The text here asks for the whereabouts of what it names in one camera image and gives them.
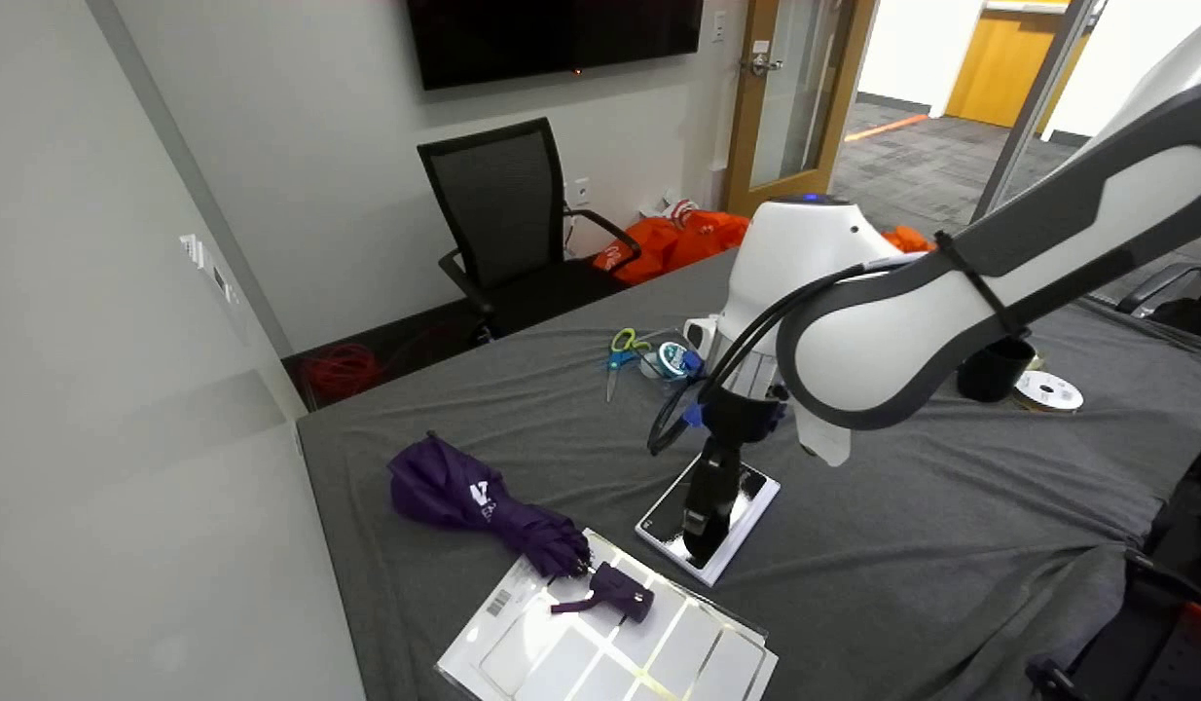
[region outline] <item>gray tablecloth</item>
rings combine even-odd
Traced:
[[[388,459],[426,430],[502,471],[521,501],[700,589],[632,527],[704,436],[651,457],[667,389],[627,367],[605,405],[603,360],[615,329],[719,310],[731,260],[303,419],[368,697],[462,699],[432,665],[513,561],[483,533],[392,514]],[[1201,449],[1201,346],[1088,301],[1035,324],[1033,342],[1081,388],[1080,414],[975,405],[948,382],[902,425],[855,435],[844,467],[801,453],[790,425],[745,451],[783,491],[706,594],[770,630],[782,661],[765,699],[1027,699],[1028,658],[1066,664],[1116,612],[1122,550]]]

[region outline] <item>orange fabric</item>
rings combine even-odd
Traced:
[[[882,239],[889,240],[890,245],[904,253],[916,253],[918,251],[933,251],[938,245],[931,244],[920,230],[909,226],[897,226],[892,230],[882,232]]]
[[[619,270],[619,280],[628,284],[649,282],[655,276],[679,270],[681,266],[716,256],[742,244],[747,233],[747,218],[733,214],[691,211],[686,214],[686,226],[680,228],[670,218],[641,218],[627,229],[627,234],[644,250],[639,258]],[[600,270],[613,270],[631,256],[631,248],[615,240],[592,258],[592,265]]]

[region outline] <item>wooden door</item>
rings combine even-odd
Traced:
[[[735,97],[725,210],[823,192],[877,0],[752,0]]]

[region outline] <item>white paper sheet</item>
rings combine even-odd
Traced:
[[[479,701],[757,701],[777,657],[765,636],[659,576],[591,529],[593,564],[609,562],[655,593],[644,622],[586,598],[587,577],[549,581],[519,558],[437,663]]]

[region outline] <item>wall-mounted tv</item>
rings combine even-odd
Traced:
[[[408,0],[424,89],[691,54],[704,0]]]

